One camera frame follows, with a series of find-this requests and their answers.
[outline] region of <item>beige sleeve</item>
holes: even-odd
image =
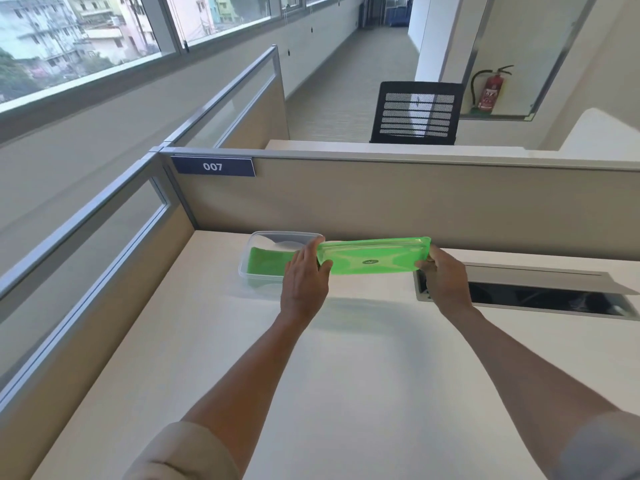
[[[227,448],[203,426],[176,422],[148,444],[124,480],[239,480]]]
[[[640,417],[616,411],[584,425],[551,480],[640,480]]]

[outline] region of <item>hallway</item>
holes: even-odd
[[[291,139],[368,142],[380,82],[413,80],[406,28],[358,30],[287,101]]]

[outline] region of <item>fire extinguisher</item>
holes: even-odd
[[[502,74],[513,75],[511,72],[505,70],[510,67],[514,67],[514,65],[500,67],[497,71],[492,70],[481,70],[476,72],[476,74],[471,78],[471,97],[473,99],[473,106],[479,112],[492,112],[495,107],[496,101],[498,101],[498,96],[500,95],[500,90],[502,85],[504,84],[504,78]],[[484,89],[480,94],[480,100],[476,104],[476,78],[480,74],[493,74],[486,80],[484,83]]]

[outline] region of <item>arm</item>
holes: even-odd
[[[182,419],[208,428],[227,447],[241,477],[293,348],[329,291],[332,262],[317,267],[322,241],[317,238],[287,263],[273,325]]]
[[[429,294],[473,348],[525,446],[549,475],[582,426],[618,408],[485,320],[471,303],[464,264],[434,245],[429,256],[416,263]]]

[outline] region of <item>plastic container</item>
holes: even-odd
[[[332,274],[402,273],[415,271],[418,260],[427,259],[429,237],[322,242],[318,261],[333,261]]]
[[[290,259],[287,257],[292,256],[294,252],[302,249],[306,243],[313,241],[319,235],[311,232],[254,232],[244,247],[238,273],[247,285],[260,290],[261,294],[279,295],[282,291],[284,264]],[[272,260],[269,260],[270,251],[278,251],[273,253]],[[280,264],[282,264],[282,273],[274,274]]]

